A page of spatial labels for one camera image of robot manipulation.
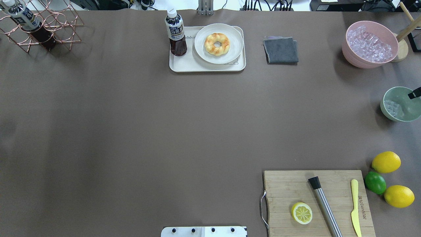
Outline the pale green bowl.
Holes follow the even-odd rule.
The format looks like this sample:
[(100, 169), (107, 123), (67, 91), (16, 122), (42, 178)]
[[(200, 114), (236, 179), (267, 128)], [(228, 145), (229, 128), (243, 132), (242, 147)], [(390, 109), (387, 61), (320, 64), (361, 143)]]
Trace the pale green bowl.
[(383, 99), (380, 101), (380, 108), (382, 108), (381, 103), (383, 100), (392, 100), (399, 103), (403, 110), (402, 118), (403, 120), (393, 120), (401, 122), (411, 122), (417, 120), (421, 115), (421, 98), (409, 99), (408, 94), (413, 90), (407, 87), (392, 87), (390, 88), (383, 96)]

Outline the pink bowl of ice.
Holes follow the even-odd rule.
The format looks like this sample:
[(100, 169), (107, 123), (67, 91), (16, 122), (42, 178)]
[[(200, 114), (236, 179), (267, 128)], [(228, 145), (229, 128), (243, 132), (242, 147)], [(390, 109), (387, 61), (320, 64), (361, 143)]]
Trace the pink bowl of ice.
[(358, 21), (348, 27), (342, 44), (346, 60), (358, 68), (375, 68), (389, 63), (398, 54), (396, 36), (373, 21)]

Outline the wooden glass drying stand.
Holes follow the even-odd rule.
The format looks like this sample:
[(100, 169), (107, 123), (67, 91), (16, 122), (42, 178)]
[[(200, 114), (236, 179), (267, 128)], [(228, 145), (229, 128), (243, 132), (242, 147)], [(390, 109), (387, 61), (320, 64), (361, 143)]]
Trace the wooden glass drying stand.
[(394, 36), (398, 41), (398, 51), (396, 57), (393, 60), (391, 60), (392, 63), (398, 63), (407, 57), (409, 53), (409, 46), (404, 40), (404, 38), (408, 36), (408, 34), (411, 33), (413, 30), (415, 30), (416, 27), (420, 27), (421, 23), (421, 17), (419, 16), (417, 19), (413, 19), (412, 15), (409, 13), (404, 3), (399, 2), (399, 6), (401, 7), (405, 15), (409, 18), (411, 23), (398, 35), (394, 33)]

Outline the whole yellow lemon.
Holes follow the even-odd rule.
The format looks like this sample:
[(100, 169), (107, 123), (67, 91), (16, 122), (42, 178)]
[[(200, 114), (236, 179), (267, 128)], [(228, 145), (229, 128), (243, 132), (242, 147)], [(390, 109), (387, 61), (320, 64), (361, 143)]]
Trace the whole yellow lemon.
[(379, 173), (391, 173), (401, 166), (400, 157), (392, 151), (379, 153), (372, 161), (371, 167)]
[(385, 201), (396, 208), (410, 206), (414, 200), (414, 193), (406, 186), (393, 185), (388, 187), (383, 193)]

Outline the green lime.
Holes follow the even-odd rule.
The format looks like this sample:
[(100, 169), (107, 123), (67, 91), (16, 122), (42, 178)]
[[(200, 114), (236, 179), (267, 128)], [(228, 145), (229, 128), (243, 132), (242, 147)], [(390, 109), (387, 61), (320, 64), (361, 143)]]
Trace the green lime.
[(385, 179), (375, 171), (369, 171), (364, 177), (364, 184), (368, 190), (376, 193), (377, 195), (382, 195), (386, 188)]

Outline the whole yellow lemon lower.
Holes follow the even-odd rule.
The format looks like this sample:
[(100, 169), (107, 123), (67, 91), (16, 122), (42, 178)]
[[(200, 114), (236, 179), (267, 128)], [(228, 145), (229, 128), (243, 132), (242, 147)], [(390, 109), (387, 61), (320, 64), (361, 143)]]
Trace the whole yellow lemon lower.
[(410, 206), (414, 200), (414, 193), (406, 186), (393, 185), (388, 187), (383, 193), (385, 201), (396, 208)]

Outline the grey folded cloth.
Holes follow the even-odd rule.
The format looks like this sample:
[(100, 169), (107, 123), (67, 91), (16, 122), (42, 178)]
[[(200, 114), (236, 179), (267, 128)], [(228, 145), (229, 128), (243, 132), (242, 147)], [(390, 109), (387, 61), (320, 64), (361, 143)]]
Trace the grey folded cloth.
[(296, 65), (299, 62), (298, 43), (292, 37), (269, 36), (263, 40), (268, 64)]

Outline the bamboo cutting board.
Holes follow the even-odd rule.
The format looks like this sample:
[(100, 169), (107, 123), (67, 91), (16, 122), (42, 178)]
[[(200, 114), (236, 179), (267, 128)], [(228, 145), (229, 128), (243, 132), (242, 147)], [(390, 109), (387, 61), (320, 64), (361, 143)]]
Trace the bamboo cutting board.
[[(264, 189), (268, 209), (270, 237), (331, 237), (325, 218), (308, 182), (319, 177), (322, 190), (340, 228), (342, 236), (356, 237), (351, 219), (354, 208), (351, 181), (359, 183), (357, 208), (363, 237), (376, 236), (361, 171), (265, 171)], [(291, 208), (297, 202), (308, 204), (312, 221), (302, 225), (296, 222)]]

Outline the half lemon slice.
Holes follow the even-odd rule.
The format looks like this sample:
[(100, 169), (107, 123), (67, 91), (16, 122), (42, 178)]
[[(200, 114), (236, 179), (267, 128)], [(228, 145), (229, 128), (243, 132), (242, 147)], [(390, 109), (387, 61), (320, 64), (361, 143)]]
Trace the half lemon slice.
[(291, 208), (291, 215), (293, 219), (303, 225), (309, 224), (312, 221), (312, 210), (308, 204), (304, 202), (297, 202)]

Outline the white round plate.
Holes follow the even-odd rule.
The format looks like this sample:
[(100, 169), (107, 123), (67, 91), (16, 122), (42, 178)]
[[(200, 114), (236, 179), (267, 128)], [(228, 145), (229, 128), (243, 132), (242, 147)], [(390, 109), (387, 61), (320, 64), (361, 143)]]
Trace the white round plate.
[[(206, 51), (204, 43), (206, 37), (212, 33), (223, 33), (227, 36), (230, 41), (230, 49), (227, 53), (221, 56), (215, 56)], [(225, 64), (229, 63), (239, 57), (244, 46), (244, 40), (240, 32), (237, 31), (234, 27), (223, 24), (223, 23), (214, 23), (208, 26), (203, 27), (196, 34), (194, 40), (194, 47), (197, 54), (208, 63), (213, 64)]]

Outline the glazed twisted donut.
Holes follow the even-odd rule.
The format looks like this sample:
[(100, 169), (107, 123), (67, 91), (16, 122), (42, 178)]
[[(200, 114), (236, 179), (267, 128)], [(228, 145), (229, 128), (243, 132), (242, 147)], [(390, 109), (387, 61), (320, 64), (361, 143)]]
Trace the glazed twisted donut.
[(204, 42), (206, 52), (215, 56), (226, 54), (230, 49), (230, 40), (223, 33), (212, 33), (208, 35)]

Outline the cream serving tray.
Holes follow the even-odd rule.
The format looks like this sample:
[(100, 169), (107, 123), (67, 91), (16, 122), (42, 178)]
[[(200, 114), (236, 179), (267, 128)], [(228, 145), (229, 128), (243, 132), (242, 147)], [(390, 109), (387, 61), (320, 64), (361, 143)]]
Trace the cream serving tray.
[(212, 64), (202, 59), (194, 48), (196, 34), (204, 26), (186, 26), (184, 28), (187, 43), (187, 52), (183, 56), (174, 56), (169, 53), (169, 67), (174, 72), (236, 72), (246, 66), (245, 47), (240, 55), (233, 61), (225, 64)]

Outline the dark drink bottle on tray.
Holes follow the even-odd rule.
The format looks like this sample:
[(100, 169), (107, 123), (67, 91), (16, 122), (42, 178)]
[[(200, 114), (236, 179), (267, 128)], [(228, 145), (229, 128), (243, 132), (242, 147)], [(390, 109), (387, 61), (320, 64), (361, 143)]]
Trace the dark drink bottle on tray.
[(174, 56), (183, 56), (187, 52), (184, 23), (176, 9), (167, 10), (165, 18), (167, 36), (170, 42), (170, 52)]

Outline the dark bottle in rack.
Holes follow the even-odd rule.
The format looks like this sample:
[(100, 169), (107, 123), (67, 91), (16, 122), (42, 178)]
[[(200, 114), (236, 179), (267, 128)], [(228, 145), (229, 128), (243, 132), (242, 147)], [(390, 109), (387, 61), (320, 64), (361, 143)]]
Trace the dark bottle in rack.
[(57, 41), (51, 31), (48, 31), (42, 21), (25, 5), (18, 0), (4, 0), (8, 7), (7, 12), (17, 22), (21, 28), (28, 32), (44, 48), (51, 50)]

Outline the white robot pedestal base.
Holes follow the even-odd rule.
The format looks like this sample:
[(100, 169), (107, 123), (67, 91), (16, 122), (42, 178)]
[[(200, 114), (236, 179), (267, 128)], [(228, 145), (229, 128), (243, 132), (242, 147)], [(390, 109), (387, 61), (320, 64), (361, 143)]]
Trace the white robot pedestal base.
[(161, 237), (247, 237), (246, 226), (217, 225), (217, 226), (181, 226), (164, 227)]

